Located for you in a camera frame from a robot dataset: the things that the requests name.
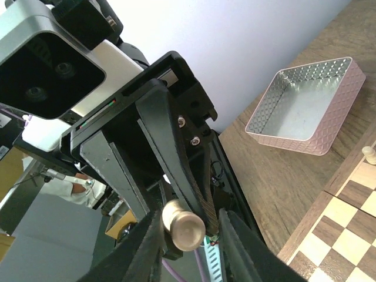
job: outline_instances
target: chessboard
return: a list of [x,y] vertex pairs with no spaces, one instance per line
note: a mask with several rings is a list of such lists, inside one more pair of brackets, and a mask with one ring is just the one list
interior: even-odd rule
[[278,254],[309,282],[376,281],[375,134],[360,140]]

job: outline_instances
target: quilted pattern container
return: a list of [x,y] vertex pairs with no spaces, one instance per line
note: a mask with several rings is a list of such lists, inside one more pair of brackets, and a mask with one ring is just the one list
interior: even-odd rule
[[280,70],[246,132],[259,144],[324,155],[364,81],[351,57]]

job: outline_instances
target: label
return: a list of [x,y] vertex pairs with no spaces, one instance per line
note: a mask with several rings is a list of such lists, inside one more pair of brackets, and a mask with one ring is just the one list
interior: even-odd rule
[[0,147],[0,160],[9,152],[9,149],[5,146]]

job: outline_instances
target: wood grain tabletop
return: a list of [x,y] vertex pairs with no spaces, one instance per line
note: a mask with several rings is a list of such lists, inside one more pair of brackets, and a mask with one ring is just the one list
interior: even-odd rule
[[344,56],[353,57],[367,79],[326,155],[263,146],[247,135],[244,128],[262,94],[220,135],[267,245],[276,254],[376,121],[376,1],[353,0],[290,66]]

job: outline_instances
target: black camera face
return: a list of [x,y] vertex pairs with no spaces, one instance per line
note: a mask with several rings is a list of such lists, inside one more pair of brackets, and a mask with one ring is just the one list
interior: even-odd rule
[[105,80],[105,73],[52,32],[39,33],[0,65],[0,103],[56,119]]

